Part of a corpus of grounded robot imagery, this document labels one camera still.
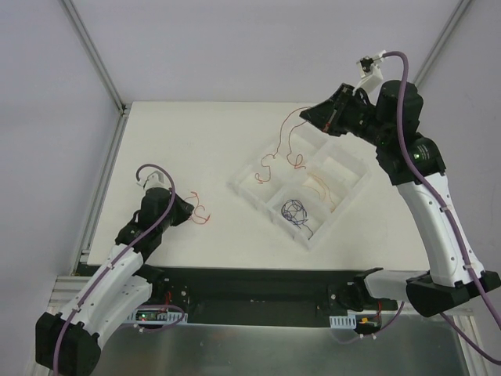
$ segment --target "white table surface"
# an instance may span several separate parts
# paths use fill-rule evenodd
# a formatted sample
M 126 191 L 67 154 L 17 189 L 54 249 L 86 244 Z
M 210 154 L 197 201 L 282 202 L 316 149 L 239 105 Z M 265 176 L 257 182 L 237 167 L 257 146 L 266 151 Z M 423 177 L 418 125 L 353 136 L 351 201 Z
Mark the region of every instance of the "white table surface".
M 169 228 L 153 266 L 252 269 L 428 269 L 424 246 L 404 200 L 376 161 L 375 148 L 353 136 L 340 145 L 362 158 L 372 176 L 316 248 L 294 242 L 230 188 L 230 177 L 270 139 L 301 103 L 135 102 L 132 106 L 88 264 L 106 258 L 118 231 L 144 195 L 135 170 L 167 169 L 181 197 L 195 190 L 211 213 L 204 226 Z

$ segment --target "metal frame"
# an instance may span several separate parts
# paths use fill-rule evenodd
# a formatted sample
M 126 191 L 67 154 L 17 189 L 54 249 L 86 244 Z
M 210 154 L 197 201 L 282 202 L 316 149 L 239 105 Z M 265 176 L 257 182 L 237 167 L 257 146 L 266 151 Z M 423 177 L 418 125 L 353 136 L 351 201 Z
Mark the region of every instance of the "metal frame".
M 437 63 L 438 58 L 442 55 L 445 47 L 450 42 L 452 34 L 457 30 L 460 21 L 467 14 L 467 10 L 474 0 L 460 0 L 455 9 L 452 11 L 451 16 L 445 23 L 444 28 L 437 37 L 437 40 L 431 47 L 430 52 L 424 59 L 423 64 L 421 64 L 420 69 L 417 71 L 416 77 L 414 78 L 414 84 L 418 89 L 421 89 L 423 83 L 430 75 L 431 69 Z
M 99 215 L 101 214 L 101 209 L 103 208 L 106 191 L 108 189 L 108 185 L 110 184 L 115 161 L 117 160 L 118 150 L 120 149 L 121 140 L 125 132 L 125 126 L 127 125 L 130 108 L 131 107 L 129 105 L 125 106 L 124 113 L 121 114 L 118 119 L 118 123 L 115 126 L 108 153 L 106 154 L 106 159 L 99 173 L 99 181 L 94 189 L 94 194 L 92 195 L 90 208 L 85 215 L 86 222 L 78 239 L 78 246 L 76 249 L 77 254 L 74 255 L 72 273 L 74 273 L 74 271 L 78 268 L 78 264 L 80 262 L 87 263 L 88 253 L 92 244 L 92 239 L 96 233 Z
M 125 109 L 124 101 L 121 99 L 120 94 L 115 87 L 113 80 L 106 69 L 101 56 L 99 55 L 96 45 L 91 39 L 87 31 L 87 27 L 85 27 L 84 21 L 80 17 L 80 14 L 77 11 L 77 7 L 73 3 L 72 0 L 59 0 L 61 7 L 66 13 L 68 20 L 71 22 L 71 25 L 74 28 L 75 34 L 80 40 L 85 52 L 87 53 L 88 59 L 91 62 L 94 69 L 96 69 L 96 73 L 99 76 L 99 79 L 103 83 L 104 88 L 108 92 L 111 100 L 115 103 L 115 107 L 123 114 Z

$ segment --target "small white connector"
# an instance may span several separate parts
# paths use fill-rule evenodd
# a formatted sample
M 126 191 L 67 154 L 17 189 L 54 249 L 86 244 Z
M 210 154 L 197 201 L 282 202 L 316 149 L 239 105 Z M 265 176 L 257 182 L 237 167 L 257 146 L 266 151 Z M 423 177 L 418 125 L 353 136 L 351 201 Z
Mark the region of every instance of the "small white connector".
M 357 66 L 360 71 L 360 81 L 355 86 L 353 94 L 355 94 L 358 89 L 364 89 L 367 94 L 369 94 L 383 82 L 380 62 L 384 60 L 383 55 L 385 53 L 386 51 L 383 50 L 375 56 L 366 56 L 357 61 Z
M 138 186 L 141 186 L 144 190 L 157 187 L 164 188 L 164 175 L 160 171 L 155 171 L 149 174 L 146 178 L 141 178 L 135 183 Z

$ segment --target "white wall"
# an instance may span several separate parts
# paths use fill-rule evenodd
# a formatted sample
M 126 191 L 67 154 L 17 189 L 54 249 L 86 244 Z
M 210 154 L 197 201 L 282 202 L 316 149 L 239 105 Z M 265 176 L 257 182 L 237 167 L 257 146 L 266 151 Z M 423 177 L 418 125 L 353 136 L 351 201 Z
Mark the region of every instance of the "white wall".
M 413 76 L 457 2 L 74 0 L 125 102 L 320 101 L 381 49 Z
M 55 0 L 0 12 L 0 374 L 24 374 L 117 113 Z
M 421 131 L 442 150 L 450 190 L 471 246 L 501 273 L 501 2 L 476 1 L 424 83 Z M 501 291 L 489 294 L 501 311 Z M 477 301 L 488 352 L 501 358 L 501 333 Z M 496 367 L 496 374 L 501 374 Z

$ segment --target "red wire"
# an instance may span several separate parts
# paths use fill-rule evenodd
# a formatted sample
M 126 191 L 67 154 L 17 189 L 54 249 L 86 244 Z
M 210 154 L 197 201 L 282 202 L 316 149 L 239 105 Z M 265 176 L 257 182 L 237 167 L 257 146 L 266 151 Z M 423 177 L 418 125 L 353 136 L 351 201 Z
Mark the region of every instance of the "red wire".
M 287 115 L 287 117 L 283 121 L 282 125 L 280 125 L 279 144 L 276 147 L 275 153 L 273 153 L 273 154 L 266 154 L 263 158 L 261 158 L 261 166 L 263 168 L 267 168 L 268 169 L 268 179 L 266 179 L 266 180 L 261 179 L 261 174 L 259 174 L 259 172 L 256 172 L 256 175 L 254 175 L 254 177 L 256 178 L 256 180 L 258 181 L 259 184 L 269 182 L 272 179 L 272 168 L 271 168 L 271 166 L 269 164 L 264 164 L 263 161 L 267 157 L 269 157 L 270 155 L 272 156 L 273 159 L 275 159 L 276 155 L 279 153 L 280 146 L 282 145 L 283 126 L 285 125 L 285 123 L 287 123 L 287 120 L 289 120 L 289 118 L 292 116 L 292 114 L 298 112 L 299 110 L 306 110 L 308 108 L 310 108 L 310 107 L 300 107 L 300 108 L 297 108 L 296 110 L 292 111 L 290 114 Z M 290 145 L 290 137 L 292 135 L 292 131 L 295 130 L 295 128 L 297 128 L 297 127 L 301 127 L 304 123 L 306 123 L 306 121 L 303 121 L 299 125 L 295 125 L 294 127 L 292 127 L 292 129 L 289 132 L 288 143 L 289 143 L 289 150 L 290 150 L 290 152 L 288 153 L 288 155 L 286 155 L 286 159 L 287 159 L 287 162 L 289 162 L 289 164 L 294 167 L 294 169 L 306 168 L 305 166 L 301 166 L 301 163 L 303 163 L 303 155 L 302 154 L 298 154 L 296 156 L 296 163 L 292 163 L 289 160 L 289 156 L 292 154 L 292 146 Z
M 199 208 L 202 208 L 205 212 L 205 207 L 203 205 L 200 205 L 200 198 L 198 197 L 198 193 L 195 192 L 194 190 L 192 190 L 191 193 L 193 196 L 185 198 L 185 201 L 190 200 L 192 198 L 196 198 L 196 205 L 195 205 L 195 208 L 193 209 L 193 213 L 189 217 L 189 219 L 191 219 L 197 225 L 204 225 L 205 223 L 209 222 L 209 219 L 211 219 L 211 215 L 209 214 L 207 217 L 202 217 L 201 215 L 198 215 L 196 213 L 196 210 L 198 210 Z M 203 222 L 197 222 L 193 217 L 201 219 Z

